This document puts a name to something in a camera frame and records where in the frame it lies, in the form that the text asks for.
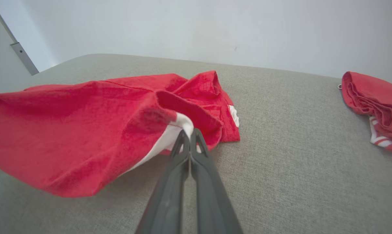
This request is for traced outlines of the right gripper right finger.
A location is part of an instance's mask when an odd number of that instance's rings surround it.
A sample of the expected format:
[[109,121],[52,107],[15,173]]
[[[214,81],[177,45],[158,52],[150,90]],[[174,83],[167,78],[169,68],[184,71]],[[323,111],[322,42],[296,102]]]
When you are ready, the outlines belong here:
[[199,129],[190,137],[191,174],[197,187],[197,232],[242,234],[231,201]]

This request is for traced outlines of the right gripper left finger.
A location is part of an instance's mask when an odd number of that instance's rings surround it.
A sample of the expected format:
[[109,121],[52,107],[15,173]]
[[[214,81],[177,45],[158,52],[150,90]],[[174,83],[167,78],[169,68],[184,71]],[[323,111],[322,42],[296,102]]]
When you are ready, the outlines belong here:
[[179,133],[169,162],[157,181],[137,234],[181,234],[183,226],[183,190],[189,174],[190,140]]

